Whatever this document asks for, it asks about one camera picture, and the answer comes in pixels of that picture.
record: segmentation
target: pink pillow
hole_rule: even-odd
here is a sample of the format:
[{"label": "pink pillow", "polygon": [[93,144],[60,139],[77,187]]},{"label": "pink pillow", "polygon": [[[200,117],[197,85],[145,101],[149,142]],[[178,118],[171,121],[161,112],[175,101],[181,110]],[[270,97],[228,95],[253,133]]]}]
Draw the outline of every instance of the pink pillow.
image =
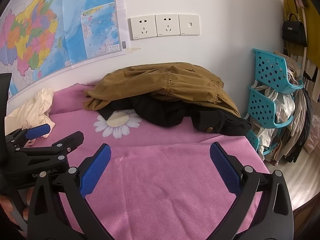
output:
[{"label": "pink pillow", "polygon": [[93,89],[92,85],[75,84],[54,93],[50,115],[73,112],[83,109],[87,100],[84,90]]}]

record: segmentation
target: flower center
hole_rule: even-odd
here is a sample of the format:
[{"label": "flower center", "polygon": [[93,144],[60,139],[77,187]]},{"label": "flower center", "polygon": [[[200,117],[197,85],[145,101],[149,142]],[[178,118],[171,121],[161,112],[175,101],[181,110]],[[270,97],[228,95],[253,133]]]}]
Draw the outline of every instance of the flower center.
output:
[{"label": "flower center", "polygon": [[107,120],[107,125],[111,127],[118,127],[125,124],[129,120],[129,115],[124,112],[112,114]]}]

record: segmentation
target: white wall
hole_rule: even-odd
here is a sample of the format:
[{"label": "white wall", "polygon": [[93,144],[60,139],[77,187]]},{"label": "white wall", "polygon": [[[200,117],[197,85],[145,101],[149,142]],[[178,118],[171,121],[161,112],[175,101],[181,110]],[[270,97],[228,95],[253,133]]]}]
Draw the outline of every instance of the white wall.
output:
[{"label": "white wall", "polygon": [[140,50],[83,65],[27,89],[8,103],[8,113],[38,90],[55,91],[89,83],[131,65],[189,62],[219,76],[241,113],[246,113],[247,86],[254,81],[252,48],[283,49],[283,0],[125,0],[127,17],[182,13],[200,16],[200,36],[168,36],[132,41]]}]

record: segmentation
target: brown jacket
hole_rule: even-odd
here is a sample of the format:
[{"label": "brown jacket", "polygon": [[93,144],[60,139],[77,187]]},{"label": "brown jacket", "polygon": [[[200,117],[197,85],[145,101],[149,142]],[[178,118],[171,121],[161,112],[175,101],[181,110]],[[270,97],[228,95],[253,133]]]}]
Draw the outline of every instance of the brown jacket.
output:
[{"label": "brown jacket", "polygon": [[235,103],[223,90],[223,82],[210,71],[189,63],[163,63],[127,67],[107,74],[84,102],[88,110],[99,110],[111,101],[151,93],[158,100],[183,100],[224,109],[238,117]]}]

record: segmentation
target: black handbag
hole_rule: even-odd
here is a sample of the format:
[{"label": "black handbag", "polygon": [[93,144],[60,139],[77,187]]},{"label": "black handbag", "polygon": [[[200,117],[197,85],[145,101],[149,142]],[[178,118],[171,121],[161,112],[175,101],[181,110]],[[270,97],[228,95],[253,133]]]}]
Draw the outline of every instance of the black handbag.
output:
[{"label": "black handbag", "polygon": [[[307,37],[306,37],[304,25],[299,18],[299,11],[296,4],[296,0],[293,0],[293,1],[297,10],[297,16],[293,13],[289,15],[289,2],[287,0],[288,20],[285,21],[282,25],[282,39],[303,47],[307,47]],[[295,16],[296,21],[291,20],[292,15]]]}]

